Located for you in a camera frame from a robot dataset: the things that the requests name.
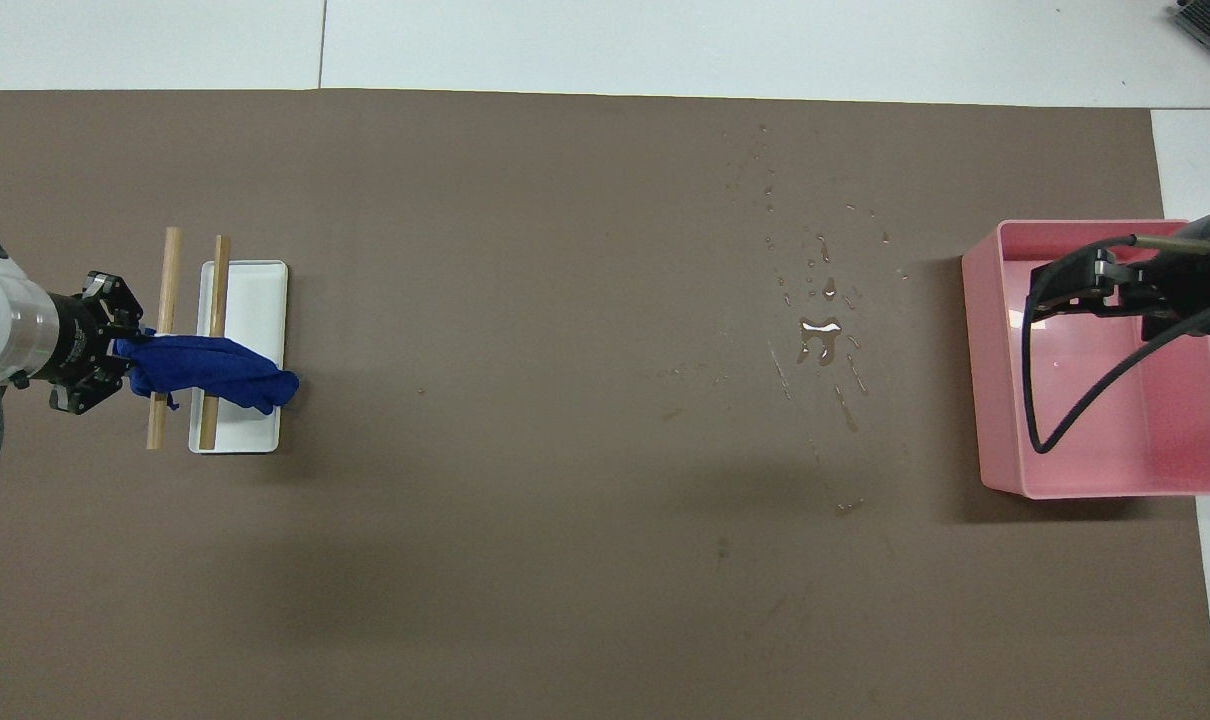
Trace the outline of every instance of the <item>blue cloth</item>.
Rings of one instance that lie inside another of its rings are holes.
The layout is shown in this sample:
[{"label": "blue cloth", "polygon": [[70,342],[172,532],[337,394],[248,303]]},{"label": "blue cloth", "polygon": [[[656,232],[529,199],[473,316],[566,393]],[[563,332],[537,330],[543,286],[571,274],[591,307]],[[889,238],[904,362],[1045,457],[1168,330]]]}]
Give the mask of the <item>blue cloth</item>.
[{"label": "blue cloth", "polygon": [[[270,415],[298,391],[298,375],[224,336],[140,336],[117,340],[116,355],[134,363],[129,388],[134,394],[169,394],[198,387],[209,394],[254,407]],[[177,409],[169,397],[171,409]]]}]

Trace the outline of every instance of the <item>wooden rod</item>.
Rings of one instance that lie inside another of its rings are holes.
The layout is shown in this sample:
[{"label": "wooden rod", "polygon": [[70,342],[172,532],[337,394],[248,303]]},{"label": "wooden rod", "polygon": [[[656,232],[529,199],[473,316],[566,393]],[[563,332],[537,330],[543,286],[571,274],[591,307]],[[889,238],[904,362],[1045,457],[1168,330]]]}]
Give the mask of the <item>wooden rod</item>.
[{"label": "wooden rod", "polygon": [[[183,250],[183,231],[165,229],[165,259],[161,260],[161,301],[156,311],[156,332],[174,332],[174,304],[179,296],[179,258]],[[165,438],[165,394],[152,392],[152,402],[146,414],[146,448],[161,450]]]},{"label": "wooden rod", "polygon": [[[220,234],[213,244],[213,295],[209,299],[209,336],[221,336],[227,323],[227,265],[231,263],[231,238]],[[201,402],[201,450],[213,450],[218,432],[218,397],[204,394]]]}]

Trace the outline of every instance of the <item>brown mat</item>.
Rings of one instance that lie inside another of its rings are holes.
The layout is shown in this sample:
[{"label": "brown mat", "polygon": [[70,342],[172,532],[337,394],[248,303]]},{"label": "brown mat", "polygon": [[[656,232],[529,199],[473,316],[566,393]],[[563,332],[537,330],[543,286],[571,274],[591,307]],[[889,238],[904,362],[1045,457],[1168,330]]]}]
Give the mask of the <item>brown mat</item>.
[{"label": "brown mat", "polygon": [[958,257],[1160,214],[1145,111],[0,92],[36,282],[183,225],[192,328],[231,234],[305,378],[260,457],[6,398],[0,718],[1210,718],[1193,502],[976,478]]}]

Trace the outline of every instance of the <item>white rectangular plate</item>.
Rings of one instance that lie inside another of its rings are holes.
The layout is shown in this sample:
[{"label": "white rectangular plate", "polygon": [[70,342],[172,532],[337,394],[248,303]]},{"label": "white rectangular plate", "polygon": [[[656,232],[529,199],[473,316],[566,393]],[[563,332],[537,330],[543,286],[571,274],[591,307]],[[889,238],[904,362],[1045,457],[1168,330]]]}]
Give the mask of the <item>white rectangular plate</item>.
[{"label": "white rectangular plate", "polygon": [[[197,334],[209,332],[213,263],[201,269]],[[232,260],[227,266],[227,317],[224,336],[267,357],[277,368],[286,361],[286,293],[289,266],[281,260]],[[281,409],[271,415],[218,401],[218,433],[213,450],[201,450],[202,388],[192,388],[188,450],[198,454],[271,453],[280,442]]]}]

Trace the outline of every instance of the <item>pink plastic container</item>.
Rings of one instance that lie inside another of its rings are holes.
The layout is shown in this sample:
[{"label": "pink plastic container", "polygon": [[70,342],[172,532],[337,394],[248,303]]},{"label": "pink plastic container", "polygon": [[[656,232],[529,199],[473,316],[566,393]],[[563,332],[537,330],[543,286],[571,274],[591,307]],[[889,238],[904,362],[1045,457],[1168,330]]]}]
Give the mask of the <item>pink plastic container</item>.
[{"label": "pink plastic container", "polygon": [[[1210,495],[1210,347],[1182,336],[1112,384],[1047,455],[1027,440],[1020,324],[1031,269],[1120,234],[1180,220],[1006,220],[962,259],[983,484],[1031,499]],[[1130,250],[1122,260],[1141,258]],[[1141,345],[1139,319],[1062,315],[1033,324],[1041,437]]]}]

